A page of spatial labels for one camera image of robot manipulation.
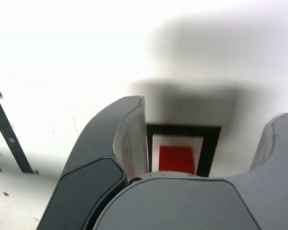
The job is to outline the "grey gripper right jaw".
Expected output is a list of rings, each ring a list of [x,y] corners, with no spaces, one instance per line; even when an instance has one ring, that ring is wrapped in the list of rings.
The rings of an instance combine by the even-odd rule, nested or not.
[[[128,186],[96,230],[288,230],[288,114],[264,129],[266,160],[220,178],[150,177]]]

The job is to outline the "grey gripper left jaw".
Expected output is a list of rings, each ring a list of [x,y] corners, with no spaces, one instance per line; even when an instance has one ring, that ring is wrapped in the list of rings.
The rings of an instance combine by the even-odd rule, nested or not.
[[[38,228],[91,230],[128,181],[148,171],[145,99],[126,96],[84,127]]]

